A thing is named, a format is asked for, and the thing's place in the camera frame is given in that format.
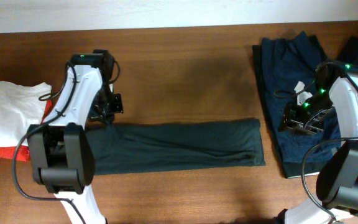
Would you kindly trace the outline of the black Nike t-shirt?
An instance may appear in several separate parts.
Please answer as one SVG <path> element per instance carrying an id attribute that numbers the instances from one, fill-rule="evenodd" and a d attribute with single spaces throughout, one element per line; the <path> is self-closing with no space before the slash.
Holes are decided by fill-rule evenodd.
<path id="1" fill-rule="evenodd" d="M 96 174 L 264 166 L 260 121 L 117 124 L 86 132 Z"/>

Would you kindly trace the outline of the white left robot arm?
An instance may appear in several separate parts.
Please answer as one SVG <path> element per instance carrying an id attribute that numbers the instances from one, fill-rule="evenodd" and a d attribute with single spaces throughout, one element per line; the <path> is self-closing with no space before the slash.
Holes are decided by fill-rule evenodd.
<path id="1" fill-rule="evenodd" d="M 72 55 L 54 108 L 25 137 L 34 181 L 62 203 L 72 223 L 107 223 L 91 187 L 96 168 L 85 127 L 88 121 L 111 124 L 123 113 L 112 88 L 117 66 L 108 50 Z"/>

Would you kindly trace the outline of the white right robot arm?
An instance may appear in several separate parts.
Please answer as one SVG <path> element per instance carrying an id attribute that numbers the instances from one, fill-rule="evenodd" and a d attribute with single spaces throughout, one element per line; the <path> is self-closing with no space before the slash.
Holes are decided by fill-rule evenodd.
<path id="1" fill-rule="evenodd" d="M 324 117 L 336 112 L 341 147 L 321 169 L 316 192 L 283 210 L 277 223 L 344 223 L 358 217 L 358 66 L 327 60 L 316 68 L 316 93 L 302 104 L 289 102 L 279 130 L 314 135 L 325 131 Z"/>

